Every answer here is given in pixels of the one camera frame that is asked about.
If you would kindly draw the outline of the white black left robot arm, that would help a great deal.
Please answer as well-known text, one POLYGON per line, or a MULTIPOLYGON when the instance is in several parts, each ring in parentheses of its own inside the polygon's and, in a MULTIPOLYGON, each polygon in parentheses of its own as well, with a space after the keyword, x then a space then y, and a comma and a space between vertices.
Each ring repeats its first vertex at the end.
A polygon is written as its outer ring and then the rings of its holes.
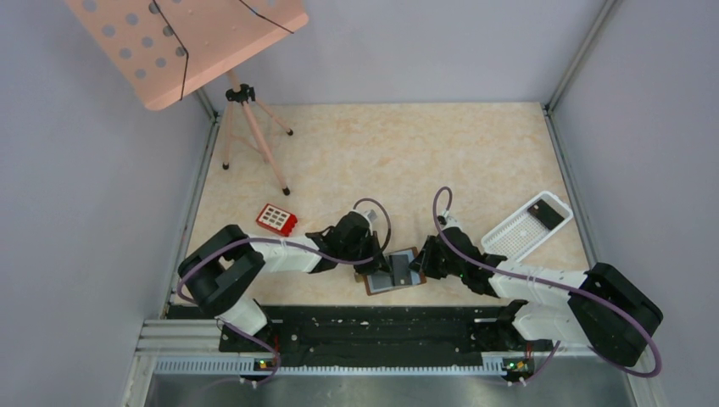
POLYGON ((348 212, 334 226, 302 237, 252 237, 238 225, 216 232, 178 267, 178 295, 207 316, 254 335, 269 322, 246 295, 262 274, 316 274, 351 265, 360 275, 391 270, 368 215, 348 212))

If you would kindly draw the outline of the dark grey credit card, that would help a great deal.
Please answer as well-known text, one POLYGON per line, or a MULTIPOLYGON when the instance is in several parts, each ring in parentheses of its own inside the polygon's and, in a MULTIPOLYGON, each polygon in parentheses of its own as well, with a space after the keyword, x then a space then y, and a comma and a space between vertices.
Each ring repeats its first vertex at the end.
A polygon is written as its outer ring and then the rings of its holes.
POLYGON ((388 256, 392 269, 391 281, 394 287, 408 287, 413 285, 413 276, 410 269, 408 254, 391 254, 388 256))

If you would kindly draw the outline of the black credit card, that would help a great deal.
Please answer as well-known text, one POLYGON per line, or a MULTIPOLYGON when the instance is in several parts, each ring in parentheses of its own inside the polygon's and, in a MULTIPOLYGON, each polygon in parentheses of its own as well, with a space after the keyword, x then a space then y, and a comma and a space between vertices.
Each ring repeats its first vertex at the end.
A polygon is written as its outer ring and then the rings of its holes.
POLYGON ((548 231, 553 231, 566 219, 545 200, 539 199, 527 208, 527 213, 548 231))

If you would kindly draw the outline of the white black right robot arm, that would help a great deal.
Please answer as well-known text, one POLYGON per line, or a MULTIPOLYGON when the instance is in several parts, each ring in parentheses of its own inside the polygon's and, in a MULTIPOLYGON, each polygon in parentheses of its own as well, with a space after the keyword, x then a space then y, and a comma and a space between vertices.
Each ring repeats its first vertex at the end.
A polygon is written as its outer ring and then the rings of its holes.
POLYGON ((527 341, 551 340, 590 347, 605 360, 633 367, 658 351, 653 336, 659 307, 616 267, 586 271, 524 265, 484 254, 459 228, 429 236, 410 269, 428 278, 457 276, 474 293, 510 301, 505 319, 527 341))

